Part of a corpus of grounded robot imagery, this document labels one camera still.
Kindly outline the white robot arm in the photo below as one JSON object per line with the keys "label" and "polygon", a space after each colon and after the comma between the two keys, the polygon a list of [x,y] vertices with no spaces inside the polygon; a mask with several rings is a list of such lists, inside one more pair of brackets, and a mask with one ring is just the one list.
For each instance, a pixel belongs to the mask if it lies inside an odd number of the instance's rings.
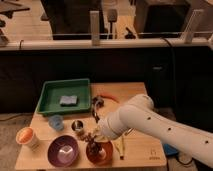
{"label": "white robot arm", "polygon": [[157,114],[148,95],[137,94],[108,113],[94,133],[99,140],[115,140],[129,129],[158,138],[213,169],[213,133]]}

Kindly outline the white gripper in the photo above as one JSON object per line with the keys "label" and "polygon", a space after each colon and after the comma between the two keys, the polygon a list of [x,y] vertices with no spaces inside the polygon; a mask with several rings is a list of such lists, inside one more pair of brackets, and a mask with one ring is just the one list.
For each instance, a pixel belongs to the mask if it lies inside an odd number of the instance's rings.
{"label": "white gripper", "polygon": [[114,133],[110,129],[106,120],[100,120],[97,123],[97,126],[94,129],[94,134],[100,138],[107,138],[108,140],[112,140],[114,136]]}

